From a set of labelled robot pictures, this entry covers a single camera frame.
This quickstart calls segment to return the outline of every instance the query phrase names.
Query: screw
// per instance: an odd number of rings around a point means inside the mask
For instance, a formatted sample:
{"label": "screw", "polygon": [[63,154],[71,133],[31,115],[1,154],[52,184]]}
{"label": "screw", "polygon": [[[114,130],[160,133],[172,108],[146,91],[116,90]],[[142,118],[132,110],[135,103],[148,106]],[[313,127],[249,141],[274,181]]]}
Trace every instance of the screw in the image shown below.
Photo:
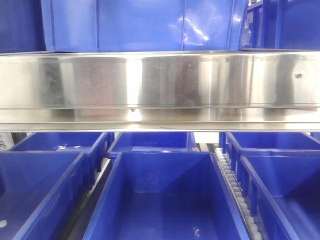
{"label": "screw", "polygon": [[295,74],[295,78],[301,79],[304,75],[305,75],[305,73],[303,71],[298,71]]}

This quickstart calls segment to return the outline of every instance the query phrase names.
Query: metal frame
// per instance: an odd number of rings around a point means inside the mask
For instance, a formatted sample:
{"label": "metal frame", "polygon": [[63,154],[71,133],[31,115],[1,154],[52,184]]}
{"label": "metal frame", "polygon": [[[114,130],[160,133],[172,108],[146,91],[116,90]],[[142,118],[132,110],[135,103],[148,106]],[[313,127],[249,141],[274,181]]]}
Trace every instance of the metal frame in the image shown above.
{"label": "metal frame", "polygon": [[2,131],[320,130],[320,52],[0,55]]}

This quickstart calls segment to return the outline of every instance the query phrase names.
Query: blue plastic bin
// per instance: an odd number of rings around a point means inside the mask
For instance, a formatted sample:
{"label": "blue plastic bin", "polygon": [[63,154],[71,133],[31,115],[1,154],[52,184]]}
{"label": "blue plastic bin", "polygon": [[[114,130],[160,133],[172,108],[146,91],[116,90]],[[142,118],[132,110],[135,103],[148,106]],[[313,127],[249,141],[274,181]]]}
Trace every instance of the blue plastic bin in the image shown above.
{"label": "blue plastic bin", "polygon": [[248,7],[241,45],[262,49],[320,49],[320,1],[262,0]]}
{"label": "blue plastic bin", "polygon": [[114,164],[121,152],[192,152],[196,146],[193,132],[122,132],[107,151],[107,156]]}
{"label": "blue plastic bin", "polygon": [[113,139],[113,132],[38,132],[9,151],[85,152],[83,181],[85,188],[90,190],[95,183],[95,170],[101,171],[101,161]]}
{"label": "blue plastic bin", "polygon": [[76,152],[1,152],[0,239],[58,239],[85,192],[84,160]]}
{"label": "blue plastic bin", "polygon": [[39,0],[0,0],[0,53],[45,51]]}
{"label": "blue plastic bin", "polygon": [[320,141],[302,132],[227,132],[226,152],[231,170],[240,182],[240,155],[306,156],[320,155]]}
{"label": "blue plastic bin", "polygon": [[83,240],[249,240],[215,156],[123,152]]}
{"label": "blue plastic bin", "polygon": [[320,156],[242,156],[240,164],[263,239],[320,239]]}
{"label": "blue plastic bin", "polygon": [[239,50],[247,0],[41,0],[48,51]]}

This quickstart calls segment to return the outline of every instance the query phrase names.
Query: blue storage bin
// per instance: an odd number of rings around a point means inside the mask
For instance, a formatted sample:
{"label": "blue storage bin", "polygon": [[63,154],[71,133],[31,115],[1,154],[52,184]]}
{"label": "blue storage bin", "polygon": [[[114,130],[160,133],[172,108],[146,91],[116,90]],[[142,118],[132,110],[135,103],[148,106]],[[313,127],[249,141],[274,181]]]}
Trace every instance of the blue storage bin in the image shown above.
{"label": "blue storage bin", "polygon": [[239,50],[247,0],[41,0],[48,51]]}
{"label": "blue storage bin", "polygon": [[107,156],[114,164],[121,152],[192,152],[196,146],[193,132],[122,132],[107,151]]}
{"label": "blue storage bin", "polygon": [[113,132],[38,132],[13,146],[9,151],[85,152],[82,162],[85,188],[95,183],[95,169],[101,171],[101,161],[114,139]]}
{"label": "blue storage bin", "polygon": [[226,152],[231,170],[240,182],[240,155],[305,156],[320,155],[320,141],[302,132],[227,132]]}
{"label": "blue storage bin", "polygon": [[320,156],[242,156],[240,164],[263,239],[320,239]]}
{"label": "blue storage bin", "polygon": [[85,192],[84,160],[76,152],[1,152],[0,239],[58,239]]}
{"label": "blue storage bin", "polygon": [[249,240],[214,154],[123,152],[84,240]]}
{"label": "blue storage bin", "polygon": [[41,3],[0,1],[0,53],[45,51]]}
{"label": "blue storage bin", "polygon": [[320,49],[320,1],[262,0],[248,7],[242,48]]}

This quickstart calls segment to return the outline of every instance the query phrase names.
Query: stainless steel panel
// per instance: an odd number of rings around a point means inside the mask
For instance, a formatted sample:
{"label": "stainless steel panel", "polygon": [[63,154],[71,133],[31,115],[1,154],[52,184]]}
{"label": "stainless steel panel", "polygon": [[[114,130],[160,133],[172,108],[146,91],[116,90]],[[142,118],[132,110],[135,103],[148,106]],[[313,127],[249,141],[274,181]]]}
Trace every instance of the stainless steel panel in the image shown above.
{"label": "stainless steel panel", "polygon": [[317,51],[0,55],[0,130],[320,130],[319,63]]}
{"label": "stainless steel panel", "polygon": [[0,108],[319,107],[319,63],[310,51],[3,55]]}
{"label": "stainless steel panel", "polygon": [[320,108],[2,109],[3,132],[320,131]]}

